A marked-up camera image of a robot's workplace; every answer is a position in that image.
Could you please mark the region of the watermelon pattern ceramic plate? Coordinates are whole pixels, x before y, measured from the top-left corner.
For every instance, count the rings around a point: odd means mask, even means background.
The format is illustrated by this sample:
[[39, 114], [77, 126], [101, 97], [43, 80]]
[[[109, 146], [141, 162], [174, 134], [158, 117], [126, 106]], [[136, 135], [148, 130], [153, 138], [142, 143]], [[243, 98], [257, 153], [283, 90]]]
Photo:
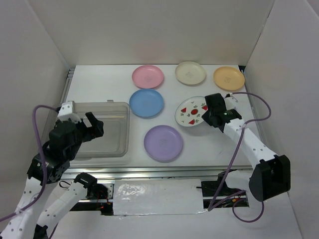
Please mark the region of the watermelon pattern ceramic plate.
[[175, 121], [183, 127], [193, 127], [204, 122], [202, 116], [208, 110], [205, 98], [195, 96], [183, 101], [175, 111]]

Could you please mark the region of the blue plastic plate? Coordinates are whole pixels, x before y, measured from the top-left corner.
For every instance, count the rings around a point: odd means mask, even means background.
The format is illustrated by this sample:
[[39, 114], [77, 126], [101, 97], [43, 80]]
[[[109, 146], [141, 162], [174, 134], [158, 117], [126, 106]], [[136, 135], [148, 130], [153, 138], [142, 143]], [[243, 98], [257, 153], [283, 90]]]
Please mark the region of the blue plastic plate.
[[129, 106], [136, 116], [151, 118], [161, 112], [164, 107], [164, 99], [156, 90], [141, 89], [131, 95]]

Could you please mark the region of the purple plate front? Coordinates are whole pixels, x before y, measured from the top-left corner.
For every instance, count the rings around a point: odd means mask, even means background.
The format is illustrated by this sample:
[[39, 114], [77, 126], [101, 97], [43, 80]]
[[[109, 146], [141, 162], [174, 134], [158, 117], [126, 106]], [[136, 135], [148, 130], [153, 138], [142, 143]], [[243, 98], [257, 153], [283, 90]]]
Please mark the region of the purple plate front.
[[169, 163], [180, 155], [183, 149], [183, 139], [174, 127], [157, 125], [146, 133], [144, 148], [155, 161]]

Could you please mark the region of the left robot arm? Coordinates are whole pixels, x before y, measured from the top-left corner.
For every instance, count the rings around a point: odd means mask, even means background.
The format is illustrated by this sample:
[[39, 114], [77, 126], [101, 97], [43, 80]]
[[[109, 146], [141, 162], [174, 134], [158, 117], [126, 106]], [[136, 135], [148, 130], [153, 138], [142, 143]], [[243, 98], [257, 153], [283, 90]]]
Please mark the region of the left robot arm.
[[49, 208], [45, 204], [58, 185], [63, 173], [69, 168], [81, 144], [102, 137], [103, 122], [88, 112], [87, 127], [83, 120], [57, 120], [49, 133], [49, 140], [41, 146], [27, 171], [22, 197], [6, 228], [2, 239], [48, 239], [59, 221], [84, 197], [94, 198], [98, 194], [97, 179], [80, 173], [71, 186]]

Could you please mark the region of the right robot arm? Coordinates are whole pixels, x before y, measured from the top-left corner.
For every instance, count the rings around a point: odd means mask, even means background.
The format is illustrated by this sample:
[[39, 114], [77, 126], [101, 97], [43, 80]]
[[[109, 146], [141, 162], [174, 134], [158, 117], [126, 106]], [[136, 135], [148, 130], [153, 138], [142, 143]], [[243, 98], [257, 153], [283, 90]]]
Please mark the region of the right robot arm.
[[222, 195], [230, 194], [234, 188], [250, 193], [258, 202], [288, 192], [291, 188], [291, 162], [270, 150], [248, 127], [251, 120], [244, 121], [235, 109], [227, 109], [225, 98], [220, 94], [205, 97], [207, 112], [204, 121], [220, 129], [237, 144], [235, 152], [241, 150], [248, 158], [251, 173], [231, 169], [236, 158], [234, 154], [217, 190]]

